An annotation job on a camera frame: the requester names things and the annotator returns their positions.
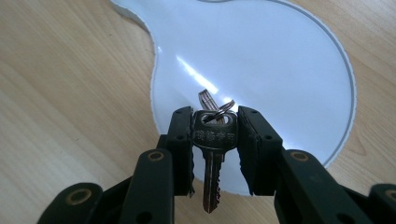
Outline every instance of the white tray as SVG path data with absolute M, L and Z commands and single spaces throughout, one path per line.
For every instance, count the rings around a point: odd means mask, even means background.
M 285 1 L 112 0 L 146 26 L 156 51 L 151 102 L 159 133 L 176 109 L 201 109 L 208 89 L 218 105 L 234 99 L 259 110 L 284 140 L 328 166 L 343 148 L 356 109 L 348 57 L 334 34 Z M 194 173 L 205 162 L 194 149 Z M 248 194 L 236 150 L 226 154 L 220 187 Z

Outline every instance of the wood grain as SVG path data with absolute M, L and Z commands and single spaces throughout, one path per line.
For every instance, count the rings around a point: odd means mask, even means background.
M 292 1 L 335 32 L 354 67 L 355 125 L 329 168 L 367 194 L 396 183 L 396 2 Z M 0 2 L 0 222 L 34 223 L 77 182 L 107 189 L 158 139 L 149 35 L 107 0 Z M 222 193 L 211 215 L 176 199 L 177 223 L 277 223 L 273 198 Z

